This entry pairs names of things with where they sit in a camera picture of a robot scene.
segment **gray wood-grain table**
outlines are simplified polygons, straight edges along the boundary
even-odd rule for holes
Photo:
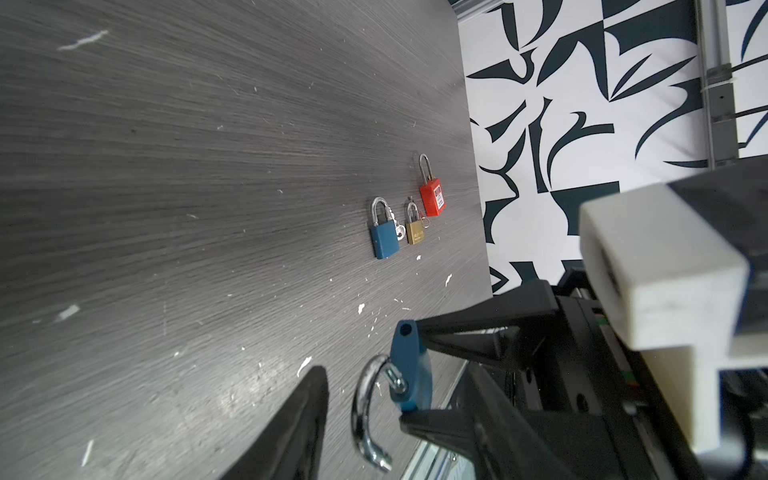
[[[491,296],[448,2],[6,0],[0,75],[0,476],[216,478],[311,356],[321,477],[380,478],[364,362]],[[376,260],[370,201],[404,220],[422,152],[445,212]],[[438,402],[460,362],[432,362]]]

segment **blue padlock body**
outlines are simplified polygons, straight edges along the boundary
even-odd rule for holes
[[[429,354],[419,338],[413,320],[400,320],[392,337],[389,358],[406,380],[408,390],[398,395],[389,388],[389,398],[400,411],[429,410],[432,407],[432,365]]]
[[[389,257],[400,250],[394,220],[382,223],[377,227],[371,227],[371,238],[373,239],[373,251],[376,252],[378,259]]]

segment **padlock shackle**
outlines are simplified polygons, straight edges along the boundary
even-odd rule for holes
[[[362,369],[362,374],[357,381],[355,396],[352,400],[351,420],[352,438],[357,451],[367,462],[372,463],[381,472],[387,473],[392,470],[392,457],[371,439],[368,427],[373,387],[376,385],[376,377],[382,371],[395,393],[401,395],[408,391],[406,380],[392,364],[389,356],[382,354],[373,357]]]
[[[392,211],[389,209],[389,205],[386,203],[386,200],[384,200],[382,197],[376,197],[373,199],[373,203],[371,203],[371,218],[373,220],[374,227],[379,226],[379,216],[376,215],[376,204],[384,204],[384,214],[386,215],[386,220],[388,222],[391,222],[395,219],[395,216],[392,215]]]
[[[422,160],[426,160],[427,162],[427,172],[429,172],[429,175],[427,175],[427,173],[424,171]],[[422,154],[421,157],[419,157],[419,170],[422,171],[422,179],[424,180],[424,185],[428,184],[430,180],[435,178],[435,176],[432,175],[432,165],[429,164],[429,159],[427,158],[426,154]]]
[[[413,207],[413,211],[416,214],[416,220],[413,220],[411,217],[411,207]],[[411,199],[411,201],[408,203],[408,208],[406,208],[406,222],[413,223],[417,221],[419,221],[419,207],[417,207],[413,202],[413,199]]]

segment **black and white patterned wall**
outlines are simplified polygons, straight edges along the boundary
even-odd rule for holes
[[[726,0],[739,156],[768,154],[768,0]]]
[[[460,24],[494,293],[579,263],[584,201],[706,166],[694,19],[694,0],[514,0]]]

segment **gold padlock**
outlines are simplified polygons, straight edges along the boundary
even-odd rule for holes
[[[419,208],[413,203],[413,197],[408,197],[408,209],[406,211],[406,233],[408,234],[408,243],[416,245],[424,240],[424,224],[419,218]]]

